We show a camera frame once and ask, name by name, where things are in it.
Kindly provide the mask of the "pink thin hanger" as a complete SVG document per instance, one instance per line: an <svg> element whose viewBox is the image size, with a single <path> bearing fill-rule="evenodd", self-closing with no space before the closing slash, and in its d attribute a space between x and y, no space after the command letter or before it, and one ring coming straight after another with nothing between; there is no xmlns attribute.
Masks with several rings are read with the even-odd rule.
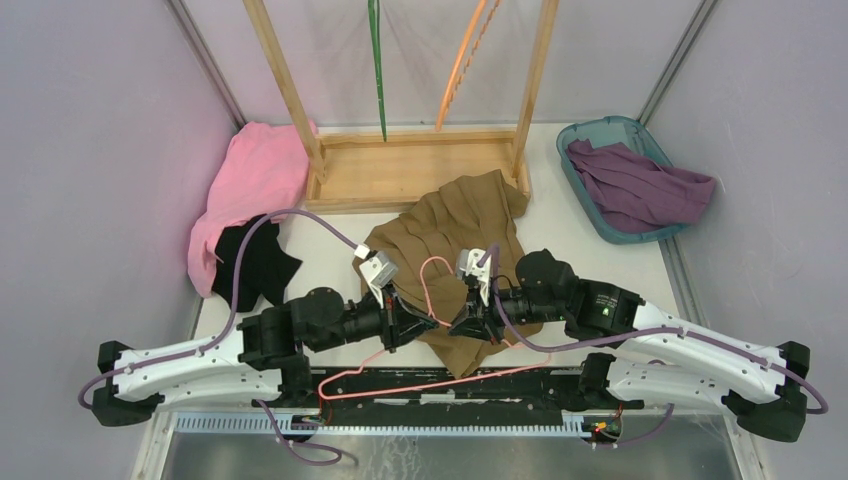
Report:
<svg viewBox="0 0 848 480"><path fill-rule="evenodd" d="M498 256L499 256L499 254L497 254L497 260L496 260L496 263L494 265L495 271L497 271ZM448 326L448 323L446 321L442 321L441 319L439 319L435 315L435 311L434 311L434 308L433 308L433 305L432 305L431 296L430 296L427 284L424 281L424 277L423 277L424 270L427 267L427 265L430 262L435 261L435 260L439 260L442 263L444 263L446 266L448 266L448 262L445 258L443 258L441 256L431 256L430 258L426 259L422 263L421 267L419 268L419 282L420 282L420 284L423 288L423 293L424 293L426 305L427 305L427 308L428 308L428 310L427 310L428 316L435 319L441 326L446 327L446 326ZM329 395L329 394L326 394L324 392L324 387L326 387L328 384L330 384L332 382L335 382L337 380L341 380L344 377L357 376L357 375L364 373L366 366L368 366L372 361L378 359L379 357L381 357L385 353L387 353L387 350L378 351L378 352L374 353L373 355L371 355L370 357L367 357L366 359L364 359L357 369L344 370L344 371L342 371L338 374L332 375L332 376L320 381L319 384L318 384L318 387L316 388L316 393L317 393L319 399L323 402L329 402L331 400L347 400L347 399L369 398L369 397L378 397L378 396L391 395L391 394L421 392L421 391L427 391L427 390L432 390L432 389L442 388L442 387L452 387L452 386L455 386L455 385L463 385L463 384L467 384L467 383L471 383L471 382L483 381L483 380L488 380L488 379L492 379L492 378L504 377L504 376L509 376L509 375L513 375L513 374L517 374L517 373L527 372L527 371L530 371L530 370L533 370L533 369L546 367L552 361L552 354L547 354L546 358L542 362L539 362L539 363L536 363L536 364L531 364L531 365L526 365L526 366L521 366L521 367L513 367L513 368L508 368L508 369L505 369L505 370L498 370L498 371L495 371L495 372L492 372L492 373L486 373L486 374L480 374L480 375L474 375L474 376L467 376L467 377L459 378L459 379L451 379L451 380L445 380L445 381L439 381L439 382L433 382L433 383L422 383L422 384L416 384L416 385L410 385L410 386L404 386L404 387L394 387L394 388L380 389L380 390L368 390L368 391L354 392L354 393L337 393L335 395Z"/></svg>

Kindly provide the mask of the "tan brown pleated skirt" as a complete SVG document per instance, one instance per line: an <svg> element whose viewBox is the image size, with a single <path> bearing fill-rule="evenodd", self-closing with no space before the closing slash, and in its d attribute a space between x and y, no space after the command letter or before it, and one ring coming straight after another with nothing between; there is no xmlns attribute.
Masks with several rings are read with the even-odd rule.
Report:
<svg viewBox="0 0 848 480"><path fill-rule="evenodd" d="M467 289L450 270L464 249L499 246L499 286L516 283L515 265L525 255L515 219L528 199L502 172L461 176L430 192L407 212L374 227L364 243L398 266L393 281L402 299L445 322L464 306Z"/></svg>

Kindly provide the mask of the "orange wavy hanger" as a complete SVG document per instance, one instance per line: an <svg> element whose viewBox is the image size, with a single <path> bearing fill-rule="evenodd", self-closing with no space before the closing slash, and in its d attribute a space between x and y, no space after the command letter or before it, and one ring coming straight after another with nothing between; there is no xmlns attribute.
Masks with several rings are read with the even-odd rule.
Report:
<svg viewBox="0 0 848 480"><path fill-rule="evenodd" d="M501 0L480 0L472 12L442 95L434 126L436 132L442 130L459 87L464 81L482 39L500 5Z"/></svg>

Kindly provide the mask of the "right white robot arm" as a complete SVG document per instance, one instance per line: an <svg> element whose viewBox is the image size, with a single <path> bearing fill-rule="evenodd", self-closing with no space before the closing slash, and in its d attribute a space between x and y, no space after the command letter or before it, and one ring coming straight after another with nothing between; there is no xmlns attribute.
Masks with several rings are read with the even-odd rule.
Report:
<svg viewBox="0 0 848 480"><path fill-rule="evenodd" d="M808 414L806 346L762 346L713 332L634 292L582 279L547 250L521 257L517 284L498 289L495 261L492 250L460 253L457 275L468 295L449 334L498 342L523 325L561 323L569 348L587 350L566 387L566 409L676 404L729 415L769 440L800 437Z"/></svg>

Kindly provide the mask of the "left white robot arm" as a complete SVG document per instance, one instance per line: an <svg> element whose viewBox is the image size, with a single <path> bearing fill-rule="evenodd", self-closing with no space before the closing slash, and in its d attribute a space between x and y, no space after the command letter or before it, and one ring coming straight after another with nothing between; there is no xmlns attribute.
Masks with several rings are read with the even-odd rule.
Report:
<svg viewBox="0 0 848 480"><path fill-rule="evenodd" d="M438 326L392 285L357 302L316 288L243 318L227 334L147 350L104 342L101 375L81 402L106 427L140 424L167 409L260 403L313 408L317 385L310 353L370 338L395 352Z"/></svg>

